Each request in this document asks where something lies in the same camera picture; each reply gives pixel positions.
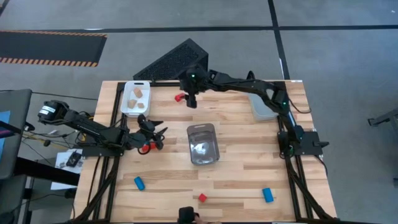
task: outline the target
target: wooden block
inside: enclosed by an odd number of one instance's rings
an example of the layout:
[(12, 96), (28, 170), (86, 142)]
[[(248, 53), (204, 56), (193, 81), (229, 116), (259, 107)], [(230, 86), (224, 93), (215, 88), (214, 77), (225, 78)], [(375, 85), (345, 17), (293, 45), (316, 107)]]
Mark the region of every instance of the wooden block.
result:
[(136, 95), (136, 97), (141, 98), (142, 97), (142, 92), (139, 88), (135, 88), (134, 89), (134, 94)]
[(127, 107), (130, 109), (133, 109), (135, 107), (136, 103), (137, 103), (137, 100), (129, 100), (127, 102)]

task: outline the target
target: blue block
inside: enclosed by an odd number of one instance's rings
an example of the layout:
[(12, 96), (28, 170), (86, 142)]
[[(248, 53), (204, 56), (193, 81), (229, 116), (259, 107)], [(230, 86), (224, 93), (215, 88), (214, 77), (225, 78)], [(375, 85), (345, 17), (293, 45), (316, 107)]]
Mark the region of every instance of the blue block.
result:
[(137, 185), (139, 190), (144, 190), (145, 189), (145, 185), (144, 185), (141, 177), (134, 178), (134, 182), (136, 183), (136, 185)]
[(269, 188), (263, 189), (262, 194), (264, 194), (264, 198), (266, 198), (267, 203), (274, 201), (274, 197), (272, 196), (271, 189), (269, 189)]

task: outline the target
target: red block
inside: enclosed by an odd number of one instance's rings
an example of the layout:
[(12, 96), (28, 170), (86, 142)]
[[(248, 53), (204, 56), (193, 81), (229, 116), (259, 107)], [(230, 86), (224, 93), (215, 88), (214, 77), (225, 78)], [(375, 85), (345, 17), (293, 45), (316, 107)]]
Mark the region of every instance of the red block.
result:
[(205, 202), (206, 199), (207, 199), (206, 195), (204, 195), (204, 194), (199, 195), (199, 201)]

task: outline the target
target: concrete floor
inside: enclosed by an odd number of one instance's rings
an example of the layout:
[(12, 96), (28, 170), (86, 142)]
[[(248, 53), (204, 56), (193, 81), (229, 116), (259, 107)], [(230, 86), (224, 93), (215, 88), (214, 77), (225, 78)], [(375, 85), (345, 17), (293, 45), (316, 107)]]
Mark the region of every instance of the concrete floor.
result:
[[(277, 0), (280, 26), (398, 24), (397, 1)], [(0, 29), (92, 29), (175, 26), (270, 26), (265, 0), (10, 0)], [(291, 79), (302, 79), (325, 148), (329, 183), (343, 220), (398, 223), (398, 151), (388, 124), (367, 119), (398, 107), (398, 30), (281, 31)], [(146, 65), (187, 38), (210, 54), (210, 68), (234, 77), (282, 79), (273, 31), (112, 33), (96, 68), (0, 63), (0, 89), (97, 98), (103, 80), (131, 80)], [(94, 111), (96, 102), (34, 95), (28, 121), (45, 100)], [(68, 128), (57, 127), (64, 133)], [(45, 157), (58, 149), (31, 145)], [(40, 157), (22, 146), (20, 156)], [(32, 223), (62, 222), (70, 207), (34, 212)]]

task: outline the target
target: wooden tabletop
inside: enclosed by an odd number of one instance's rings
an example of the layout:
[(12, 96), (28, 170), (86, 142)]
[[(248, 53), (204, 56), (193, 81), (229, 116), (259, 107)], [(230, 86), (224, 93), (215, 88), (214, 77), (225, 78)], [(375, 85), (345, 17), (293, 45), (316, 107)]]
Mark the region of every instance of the wooden tabletop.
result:
[[(117, 83), (103, 82), (96, 122), (109, 125)], [(295, 105), (307, 110), (303, 83), (286, 81), (286, 86)], [(186, 206), (192, 206), (205, 222), (295, 220), (285, 163), (279, 158), (276, 119), (255, 122), (248, 97), (236, 91), (201, 93), (197, 96), (197, 109), (175, 102), (174, 96), (181, 92), (178, 87), (152, 87), (151, 92), (148, 118), (164, 121), (157, 130), (169, 127), (164, 134), (165, 146), (144, 156), (135, 149), (122, 156), (112, 222), (175, 222), (178, 209)], [(314, 128), (311, 114), (299, 114), (293, 108), (292, 111), (305, 130)], [(215, 126), (220, 160), (195, 166), (190, 161), (187, 127), (203, 123)], [(128, 126), (136, 131), (136, 119), (129, 118)], [(96, 160), (88, 158), (83, 165), (75, 198), (77, 214), (86, 206)], [(324, 167), (313, 156), (302, 156), (302, 160), (309, 191), (327, 213), (336, 216)], [(137, 176), (143, 179), (145, 191), (137, 189)], [(272, 190), (272, 203), (266, 203), (262, 195), (261, 190), (266, 187)], [(198, 200), (202, 193), (208, 197), (204, 203)], [(299, 190), (298, 197), (305, 217)], [(100, 217), (104, 217), (107, 198), (105, 194)]]

